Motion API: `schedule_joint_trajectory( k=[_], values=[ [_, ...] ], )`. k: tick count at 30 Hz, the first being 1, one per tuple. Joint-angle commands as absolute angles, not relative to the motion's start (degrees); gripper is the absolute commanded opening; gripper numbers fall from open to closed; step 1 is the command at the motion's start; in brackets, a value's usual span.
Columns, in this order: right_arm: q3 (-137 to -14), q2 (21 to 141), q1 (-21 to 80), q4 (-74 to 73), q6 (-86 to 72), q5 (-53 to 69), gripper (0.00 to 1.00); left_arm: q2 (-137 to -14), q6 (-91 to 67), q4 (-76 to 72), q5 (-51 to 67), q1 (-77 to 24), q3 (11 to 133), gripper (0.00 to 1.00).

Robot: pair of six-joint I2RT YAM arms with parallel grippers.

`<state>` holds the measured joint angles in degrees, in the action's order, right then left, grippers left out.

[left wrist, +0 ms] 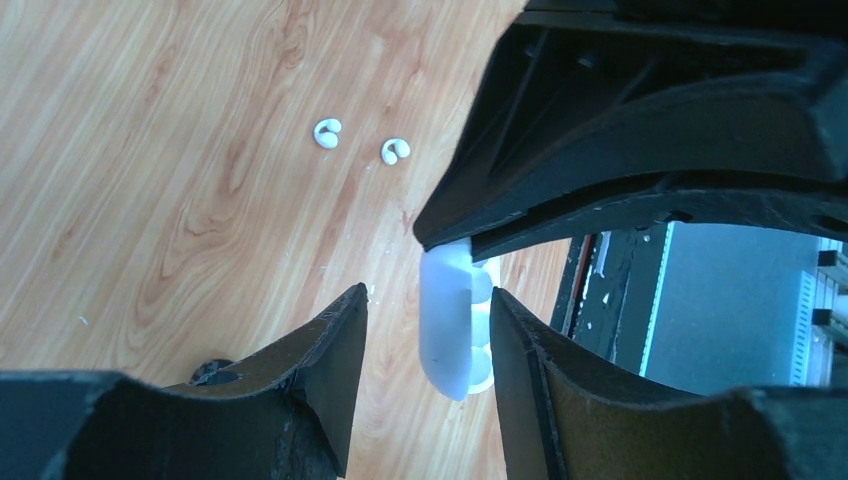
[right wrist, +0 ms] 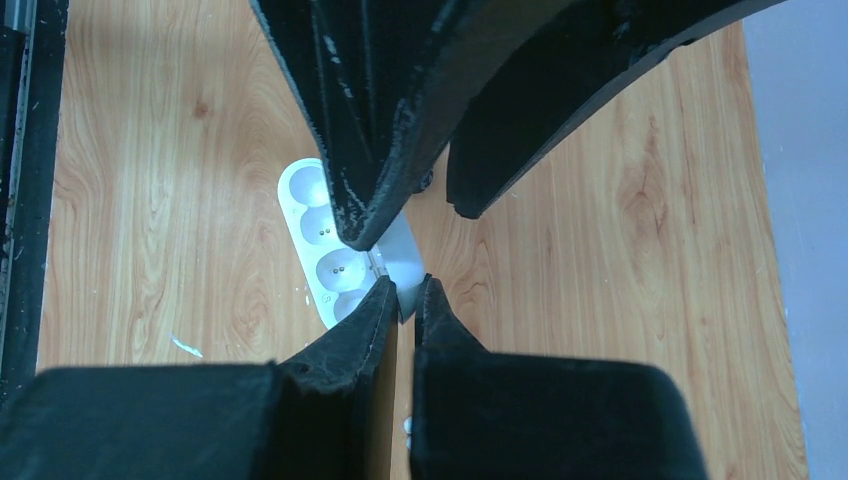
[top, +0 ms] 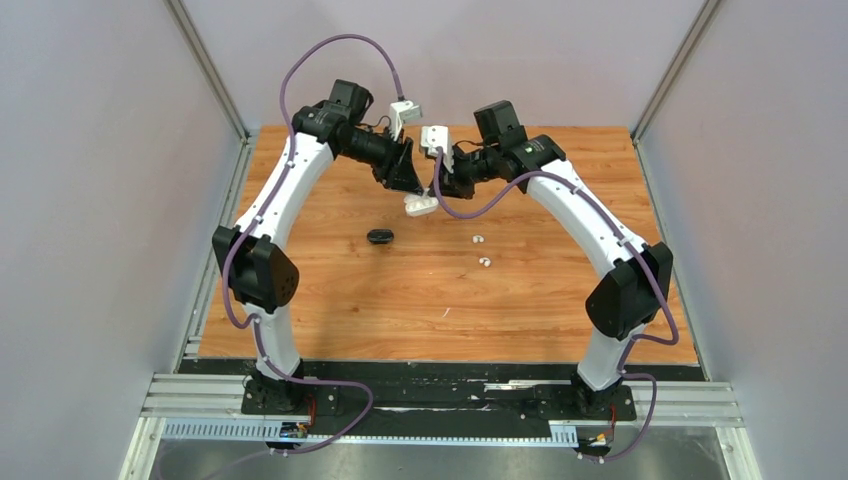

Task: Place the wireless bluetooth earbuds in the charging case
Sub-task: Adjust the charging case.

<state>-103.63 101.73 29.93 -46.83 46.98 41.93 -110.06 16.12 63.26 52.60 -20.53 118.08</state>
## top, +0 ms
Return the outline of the white earbud charging case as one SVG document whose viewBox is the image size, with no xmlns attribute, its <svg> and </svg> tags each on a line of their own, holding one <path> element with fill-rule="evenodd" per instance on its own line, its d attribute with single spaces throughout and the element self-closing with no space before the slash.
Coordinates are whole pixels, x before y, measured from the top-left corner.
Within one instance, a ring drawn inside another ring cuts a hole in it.
<svg viewBox="0 0 848 480">
<path fill-rule="evenodd" d="M 435 196 L 425 192 L 421 195 L 407 194 L 404 199 L 404 211 L 409 217 L 419 217 L 437 211 L 440 207 Z"/>
</svg>

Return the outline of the black earbud charging case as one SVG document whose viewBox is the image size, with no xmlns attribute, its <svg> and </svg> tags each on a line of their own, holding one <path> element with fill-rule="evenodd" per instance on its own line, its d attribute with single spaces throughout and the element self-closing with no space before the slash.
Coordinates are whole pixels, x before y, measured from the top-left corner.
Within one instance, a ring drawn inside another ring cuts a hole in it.
<svg viewBox="0 0 848 480">
<path fill-rule="evenodd" d="M 374 245 L 390 244 L 395 238 L 391 229 L 372 229 L 366 234 L 366 240 Z"/>
</svg>

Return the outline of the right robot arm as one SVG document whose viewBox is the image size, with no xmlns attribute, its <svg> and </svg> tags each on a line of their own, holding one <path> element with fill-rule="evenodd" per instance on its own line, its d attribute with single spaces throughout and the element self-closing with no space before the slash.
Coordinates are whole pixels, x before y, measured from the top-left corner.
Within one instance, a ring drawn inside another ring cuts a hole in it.
<svg viewBox="0 0 848 480">
<path fill-rule="evenodd" d="M 479 183 L 494 179 L 505 187 L 475 218 L 517 188 L 544 207 L 575 240 L 599 277 L 585 309 L 592 334 L 572 375 L 571 403 L 584 417 L 596 417 L 613 402 L 623 383 L 625 363 L 658 313 L 668 305 L 673 254 L 662 242 L 648 244 L 620 221 L 581 179 L 565 150 L 549 135 L 529 136 L 511 102 L 475 111 L 481 137 L 465 151 L 446 126 L 421 130 L 422 153 L 435 161 L 431 182 L 440 205 L 447 198 L 470 199 Z"/>
</svg>

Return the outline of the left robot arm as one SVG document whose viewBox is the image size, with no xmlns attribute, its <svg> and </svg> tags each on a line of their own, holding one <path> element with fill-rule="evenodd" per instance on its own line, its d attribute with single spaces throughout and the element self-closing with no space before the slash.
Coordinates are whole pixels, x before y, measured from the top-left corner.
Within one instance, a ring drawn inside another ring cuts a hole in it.
<svg viewBox="0 0 848 480">
<path fill-rule="evenodd" d="M 337 80 L 330 96 L 290 116 L 284 152 L 247 211 L 232 227 L 220 226 L 212 247 L 222 277 L 225 311 L 233 326 L 250 329 L 257 348 L 242 410 L 293 413 L 314 383 L 303 383 L 294 344 L 290 303 L 300 272 L 285 254 L 291 229 L 316 182 L 339 155 L 371 167 L 384 188 L 420 194 L 405 122 L 421 118 L 418 104 L 400 96 L 389 106 L 383 130 L 362 120 L 373 103 L 364 87 Z"/>
</svg>

